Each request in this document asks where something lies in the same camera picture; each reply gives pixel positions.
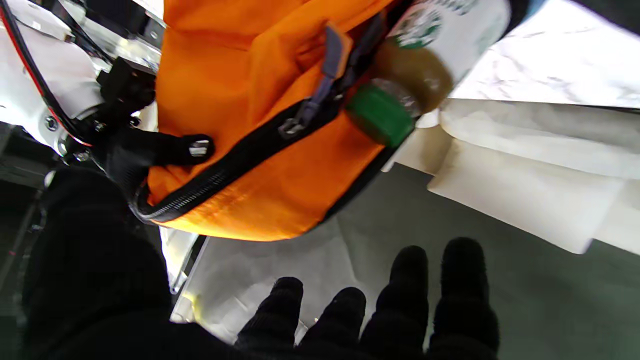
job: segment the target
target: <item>starbucks logo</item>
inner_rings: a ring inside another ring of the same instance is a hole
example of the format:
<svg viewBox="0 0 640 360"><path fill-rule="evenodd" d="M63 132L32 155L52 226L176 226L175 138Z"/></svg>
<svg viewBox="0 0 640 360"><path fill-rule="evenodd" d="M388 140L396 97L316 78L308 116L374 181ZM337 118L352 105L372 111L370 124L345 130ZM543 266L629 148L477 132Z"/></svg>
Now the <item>starbucks logo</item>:
<svg viewBox="0 0 640 360"><path fill-rule="evenodd" d="M420 9L401 21L395 38L400 47L425 47L438 38L441 27L442 16L436 10Z"/></svg>

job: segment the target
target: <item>red wire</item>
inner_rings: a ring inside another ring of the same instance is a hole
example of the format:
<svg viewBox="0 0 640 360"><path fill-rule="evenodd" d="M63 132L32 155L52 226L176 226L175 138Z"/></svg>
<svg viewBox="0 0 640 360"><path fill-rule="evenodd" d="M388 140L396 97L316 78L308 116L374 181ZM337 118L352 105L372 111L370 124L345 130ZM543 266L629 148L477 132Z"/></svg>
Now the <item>red wire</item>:
<svg viewBox="0 0 640 360"><path fill-rule="evenodd" d="M0 11L1 15L2 15L2 22L4 24L4 28L6 29L7 34L9 34L9 39L11 39L11 43L13 44L13 47L15 48L16 52L18 52L18 56L20 56L20 60L22 61L22 64L24 65L24 68L27 69L27 72L29 73L29 76L31 77L31 80L33 81L33 83L36 85L36 88L38 89L38 92L40 93L40 96L44 99L44 91L42 90L42 87L40 86L40 84L36 81L36 76L33 74L33 69L29 66L27 59L25 59L22 51L20 51L20 47L18 46L18 43L15 40L15 35L13 34L13 31L11 29L11 26L8 23L8 19L6 18L7 16L9 16L8 14L5 14L4 11ZM65 128L65 126L62 124L62 121L60 121L60 118L57 116L57 114L55 112L53 112L53 109L51 109L50 106L47 106L47 108L49 109L49 112L51 113L51 115L53 116L54 119L56 119L56 122L58 122L60 124L60 126L77 142L83 144L84 146L92 146L89 143L85 143L80 141L78 138L76 138L75 136L73 136L72 133L69 132L69 130L67 130Z"/></svg>

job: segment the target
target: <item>glove finger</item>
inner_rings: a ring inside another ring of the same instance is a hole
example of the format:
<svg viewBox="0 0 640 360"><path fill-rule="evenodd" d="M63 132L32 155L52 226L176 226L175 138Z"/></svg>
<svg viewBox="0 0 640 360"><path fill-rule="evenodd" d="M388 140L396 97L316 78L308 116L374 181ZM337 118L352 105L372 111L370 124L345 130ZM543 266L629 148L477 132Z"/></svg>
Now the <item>glove finger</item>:
<svg viewBox="0 0 640 360"><path fill-rule="evenodd" d="M429 318L427 256L417 246L400 251L376 312L362 333L364 351L380 359L422 357Z"/></svg>
<svg viewBox="0 0 640 360"><path fill-rule="evenodd" d="M469 297L489 301L484 252L469 238L451 240L442 256L442 297Z"/></svg>
<svg viewBox="0 0 640 360"><path fill-rule="evenodd" d="M238 334L235 346L245 350L292 348L300 317L302 282L281 277L255 315Z"/></svg>
<svg viewBox="0 0 640 360"><path fill-rule="evenodd" d="M452 336L472 338L497 351L498 319L489 306L484 253L478 242L457 238L447 244L441 283L442 298L435 311L429 352L436 352Z"/></svg>
<svg viewBox="0 0 640 360"><path fill-rule="evenodd" d="M356 348L366 303L359 289L340 290L307 331L298 348L313 354L332 348Z"/></svg>

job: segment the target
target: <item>orange bag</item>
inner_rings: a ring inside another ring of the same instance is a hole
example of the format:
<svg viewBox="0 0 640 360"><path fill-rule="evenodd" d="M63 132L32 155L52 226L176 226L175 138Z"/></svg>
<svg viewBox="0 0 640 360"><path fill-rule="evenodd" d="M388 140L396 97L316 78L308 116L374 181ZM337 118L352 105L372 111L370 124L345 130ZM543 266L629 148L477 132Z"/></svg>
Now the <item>orange bag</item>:
<svg viewBox="0 0 640 360"><path fill-rule="evenodd" d="M209 135L216 150L193 167L152 167L139 216L273 241L347 203L395 150L343 110L388 28L378 14L391 2L166 0L159 130Z"/></svg>

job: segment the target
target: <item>black glove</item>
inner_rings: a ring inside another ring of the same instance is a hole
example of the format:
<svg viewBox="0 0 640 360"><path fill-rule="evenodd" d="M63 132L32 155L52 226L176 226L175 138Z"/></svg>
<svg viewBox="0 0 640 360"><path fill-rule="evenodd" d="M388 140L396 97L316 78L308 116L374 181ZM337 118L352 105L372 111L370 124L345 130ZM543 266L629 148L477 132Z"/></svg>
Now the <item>black glove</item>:
<svg viewBox="0 0 640 360"><path fill-rule="evenodd" d="M458 238L445 249L442 299L424 354L427 289L426 254L420 247L406 247L394 260L389 284L380 293L376 312L360 340L365 297L356 288L346 288L294 346L303 289L300 280L283 277L238 334L235 346L277 359L495 359L498 323L488 303L480 245Z"/></svg>

